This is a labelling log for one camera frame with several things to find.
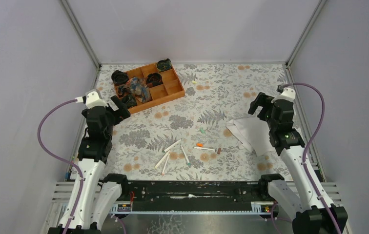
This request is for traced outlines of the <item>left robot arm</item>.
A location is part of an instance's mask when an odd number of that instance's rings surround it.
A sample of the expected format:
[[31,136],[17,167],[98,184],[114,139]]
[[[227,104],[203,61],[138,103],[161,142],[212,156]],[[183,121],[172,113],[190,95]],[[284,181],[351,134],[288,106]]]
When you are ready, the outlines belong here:
[[50,234],[99,234],[110,209],[118,198],[128,195],[128,180],[125,175],[108,174],[95,198],[100,176],[112,148],[113,127],[130,117],[126,105],[112,96],[112,107],[100,98],[97,92],[78,97],[74,102],[83,102],[86,118],[86,135],[82,138],[78,163],[71,165],[77,170],[77,178],[63,216],[57,227],[49,228]]

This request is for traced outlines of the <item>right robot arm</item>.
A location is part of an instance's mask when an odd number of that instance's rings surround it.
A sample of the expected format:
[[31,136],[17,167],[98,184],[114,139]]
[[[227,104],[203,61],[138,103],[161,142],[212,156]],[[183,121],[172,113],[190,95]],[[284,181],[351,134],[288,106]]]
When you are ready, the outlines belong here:
[[293,128],[295,92],[285,89],[279,96],[259,93],[248,113],[261,110],[257,117],[266,122],[269,142],[288,168],[296,192],[281,175],[269,174],[259,180],[264,196],[278,202],[292,221],[295,234],[341,234],[348,219],[344,207],[335,205],[319,181],[300,133]]

